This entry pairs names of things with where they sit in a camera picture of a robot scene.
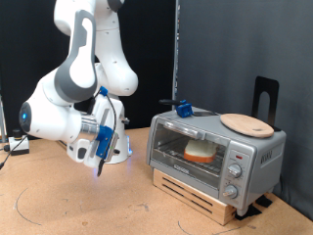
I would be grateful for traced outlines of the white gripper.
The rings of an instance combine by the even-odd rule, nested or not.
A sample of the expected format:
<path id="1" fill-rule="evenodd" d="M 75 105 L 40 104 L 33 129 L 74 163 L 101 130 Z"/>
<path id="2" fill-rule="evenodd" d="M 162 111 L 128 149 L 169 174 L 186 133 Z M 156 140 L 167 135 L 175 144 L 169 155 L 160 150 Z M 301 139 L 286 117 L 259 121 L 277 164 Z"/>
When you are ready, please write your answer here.
<path id="1" fill-rule="evenodd" d="M 78 163 L 98 169 L 102 174 L 105 162 L 112 158 L 116 145 L 114 131 L 116 112 L 111 100 L 98 96 L 91 115 L 81 115 L 81 128 L 73 143 L 67 144 L 67 154 Z"/>

